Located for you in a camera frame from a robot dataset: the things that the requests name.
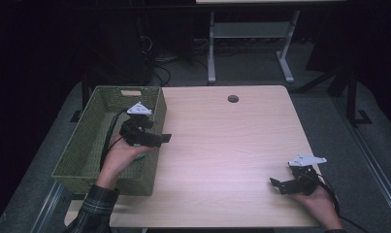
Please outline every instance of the dark background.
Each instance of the dark background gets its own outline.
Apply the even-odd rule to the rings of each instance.
[[[311,70],[352,67],[391,120],[391,2],[371,2],[303,10],[294,40],[316,42]],[[138,35],[190,56],[192,38],[208,36],[208,21],[205,12],[152,14],[142,23],[63,1],[0,1],[0,215],[76,83],[87,75],[91,87],[146,84],[151,57],[141,54]]]

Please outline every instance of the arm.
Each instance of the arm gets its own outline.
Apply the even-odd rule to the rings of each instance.
[[[116,135],[110,143],[113,146],[95,185],[89,190],[77,218],[64,232],[111,232],[110,218],[119,195],[115,189],[116,180],[138,154],[151,150],[148,147],[131,147],[120,138]]]
[[[337,213],[328,192],[321,186],[318,186],[315,191],[309,195],[292,194],[290,197],[301,203],[308,212],[317,219],[326,232],[345,232],[342,223]]]

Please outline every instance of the hand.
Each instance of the hand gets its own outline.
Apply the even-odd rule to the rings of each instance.
[[[113,146],[105,158],[101,173],[95,184],[107,189],[114,189],[121,172],[134,161],[138,154],[148,152],[152,148],[129,146],[125,140],[121,139],[119,134],[116,134],[111,140],[110,145]]]
[[[309,196],[303,194],[291,194],[289,196],[300,202],[326,230],[343,229],[329,193],[323,187],[318,186]]]

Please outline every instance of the gray carpet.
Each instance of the gray carpet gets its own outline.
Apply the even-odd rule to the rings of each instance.
[[[247,50],[234,56],[216,58],[215,85],[281,84],[293,89],[320,75],[306,71],[311,44],[293,44],[287,56],[296,78],[287,84],[282,77],[275,51],[281,42],[248,45]],[[207,85],[206,56],[198,61],[180,60],[163,67],[171,72],[170,86]],[[166,79],[166,72],[157,69]],[[154,79],[150,85],[158,85]],[[322,83],[305,94],[291,94],[301,123],[314,155],[326,157],[320,165],[322,174],[333,185],[341,200],[342,215],[367,228],[370,232],[391,233],[391,209],[379,190],[366,163],[362,150],[356,144],[337,108],[336,101],[344,103],[344,96],[332,99],[326,94],[329,82]],[[359,132],[376,156],[379,165],[391,181],[391,124],[376,105],[374,97],[358,85],[357,109],[365,110],[373,124],[359,126]],[[68,96],[49,134],[38,150],[16,194],[0,219],[0,232],[31,232],[44,199],[53,185],[52,170],[75,128],[70,122],[75,111],[81,109],[81,87],[78,84]],[[46,218],[44,232],[61,232],[63,218],[72,194],[63,190],[53,214]],[[344,222],[348,232],[360,232]],[[116,229],[115,232],[139,232],[139,229]],[[323,232],[320,228],[276,229],[276,233]]]

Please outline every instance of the wicker basket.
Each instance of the wicker basket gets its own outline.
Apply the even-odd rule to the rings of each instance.
[[[162,134],[167,107],[160,87],[97,86],[52,177],[74,193],[87,193],[98,177],[101,152],[113,117],[139,101],[152,110],[149,117],[154,125],[149,132]],[[127,118],[125,114],[119,116],[114,134]],[[152,194],[158,153],[159,148],[154,148],[122,173],[116,184],[121,194]]]

